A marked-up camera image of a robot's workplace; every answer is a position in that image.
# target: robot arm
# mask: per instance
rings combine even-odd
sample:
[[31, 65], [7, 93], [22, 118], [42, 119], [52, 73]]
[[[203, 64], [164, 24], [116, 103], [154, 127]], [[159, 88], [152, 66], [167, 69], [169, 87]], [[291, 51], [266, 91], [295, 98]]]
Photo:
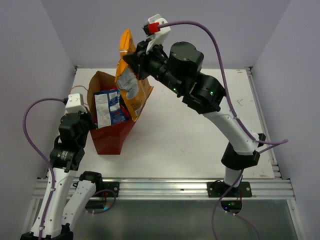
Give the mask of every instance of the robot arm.
[[[50, 153], [55, 177], [54, 189], [52, 174], [48, 171], [48, 182], [38, 216], [30, 232], [23, 234], [20, 240], [38, 240], [40, 235], [43, 239], [72, 240], [73, 227], [86, 203], [95, 192], [103, 188], [101, 174], [86, 171], [80, 176], [75, 193], [65, 206], [69, 189], [85, 154], [87, 135], [89, 130], [96, 128], [81, 94], [68, 96], [65, 111], [66, 114], [60, 120], [60, 136], [55, 139]], [[51, 192], [51, 200], [46, 209]], [[40, 227], [44, 213], [44, 225]]]
[[[229, 144], [222, 157], [225, 165], [224, 182], [232, 185], [240, 171], [256, 166], [260, 154], [256, 151], [262, 146], [252, 141], [243, 131], [231, 113], [226, 99], [226, 92], [213, 76], [200, 72], [204, 54], [189, 42], [176, 42], [171, 46], [169, 56], [163, 50], [163, 42], [170, 32], [170, 27], [157, 28], [166, 23], [159, 14], [148, 19], [143, 27], [148, 39], [137, 44], [136, 51], [126, 54], [123, 59], [134, 71], [138, 79], [148, 76], [172, 90], [189, 108], [202, 114], [214, 123]], [[266, 136], [251, 131], [257, 140]]]

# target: white wall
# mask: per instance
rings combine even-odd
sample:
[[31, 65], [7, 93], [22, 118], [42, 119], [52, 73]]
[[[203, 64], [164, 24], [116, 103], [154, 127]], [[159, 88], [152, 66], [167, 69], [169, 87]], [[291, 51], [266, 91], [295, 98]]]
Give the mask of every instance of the white wall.
[[282, 175], [291, 178], [309, 239], [319, 239], [320, 1], [291, 0], [253, 68]]
[[[23, 135], [23, 114], [35, 100], [65, 97], [73, 65], [38, 0], [1, 1], [0, 56], [0, 239], [16, 240], [45, 169]], [[28, 118], [31, 138], [46, 154], [63, 109], [62, 103], [43, 103]]]
[[[290, 0], [41, 0], [74, 65], [114, 68], [121, 34], [130, 28], [144, 40], [144, 21], [160, 13], [168, 21], [198, 21], [212, 30], [227, 68], [253, 66]], [[195, 26], [174, 26], [166, 50], [187, 41], [205, 54], [203, 66], [218, 67], [210, 39]]]

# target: chip bag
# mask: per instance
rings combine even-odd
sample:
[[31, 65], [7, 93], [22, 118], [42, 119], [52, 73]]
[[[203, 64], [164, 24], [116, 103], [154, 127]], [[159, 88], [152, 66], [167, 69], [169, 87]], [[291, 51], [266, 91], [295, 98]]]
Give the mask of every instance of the chip bag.
[[132, 120], [135, 122], [150, 96], [153, 86], [148, 79], [138, 80], [134, 72], [123, 60], [125, 54], [136, 50], [130, 29], [126, 29], [119, 44], [120, 61], [116, 67], [115, 85], [120, 90], [123, 101], [128, 108]]

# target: blue snack package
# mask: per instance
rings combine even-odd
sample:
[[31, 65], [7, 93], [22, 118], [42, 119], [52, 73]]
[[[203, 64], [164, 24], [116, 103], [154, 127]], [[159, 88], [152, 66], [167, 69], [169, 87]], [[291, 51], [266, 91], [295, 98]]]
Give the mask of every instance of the blue snack package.
[[127, 120], [121, 109], [121, 95], [118, 89], [96, 92], [94, 99], [99, 129]]

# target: paper bag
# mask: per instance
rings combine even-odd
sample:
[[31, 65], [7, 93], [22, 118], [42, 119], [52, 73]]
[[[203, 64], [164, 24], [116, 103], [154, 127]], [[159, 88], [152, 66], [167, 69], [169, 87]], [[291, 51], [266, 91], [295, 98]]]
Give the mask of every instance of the paper bag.
[[[90, 80], [86, 99], [95, 122], [97, 122], [95, 93], [111, 87], [115, 87], [115, 77], [108, 73], [97, 71]], [[91, 130], [90, 133], [96, 152], [99, 155], [119, 155], [123, 143], [135, 123], [130, 119], [115, 125]]]

